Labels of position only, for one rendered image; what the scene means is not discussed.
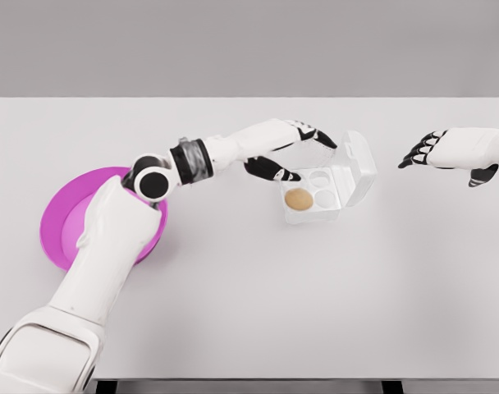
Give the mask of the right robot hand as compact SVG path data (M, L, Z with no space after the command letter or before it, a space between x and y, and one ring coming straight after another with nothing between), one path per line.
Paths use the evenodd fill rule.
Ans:
M469 170L468 186L484 185L499 169L499 129L452 127L429 133L403 157L398 167L412 165Z

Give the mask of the brown egg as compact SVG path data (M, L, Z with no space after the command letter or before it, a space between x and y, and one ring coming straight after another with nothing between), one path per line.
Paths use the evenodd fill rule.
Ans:
M286 205L297 211L310 209L314 204L313 196L303 188L288 190L284 195Z

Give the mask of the white egg box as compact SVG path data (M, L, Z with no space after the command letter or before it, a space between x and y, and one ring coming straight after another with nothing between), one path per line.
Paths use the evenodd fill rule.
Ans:
M289 190L301 188L313 200L306 210L293 209L282 200L286 222L292 225L337 219L342 209L357 205L365 197L378 174L369 144L357 131L344 133L336 152L325 165L288 167L298 173L301 180L282 181L279 184L282 197Z

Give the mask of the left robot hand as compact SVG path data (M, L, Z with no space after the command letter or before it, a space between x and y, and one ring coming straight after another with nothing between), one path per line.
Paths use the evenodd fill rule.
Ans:
M237 159L252 176L266 181L297 182L301 177L282 165L266 158L265 154L297 144L312 141L323 149L328 160L336 151L337 144L319 129L296 120L271 119L237 131L230 136L239 147Z

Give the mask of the magenta plate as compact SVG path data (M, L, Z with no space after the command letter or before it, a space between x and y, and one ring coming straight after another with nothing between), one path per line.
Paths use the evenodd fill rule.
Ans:
M72 271L79 252L77 242L85 229L85 213L98 189L111 177L123 178L128 167L102 167L72 179L50 200L40 222L39 239L47 257L66 273ZM147 186L144 195L154 197L155 191L169 191L169 180L162 175L143 175L138 186ZM134 267L144 260L157 245L167 223L167 201L158 203L161 217L157 231L139 252Z

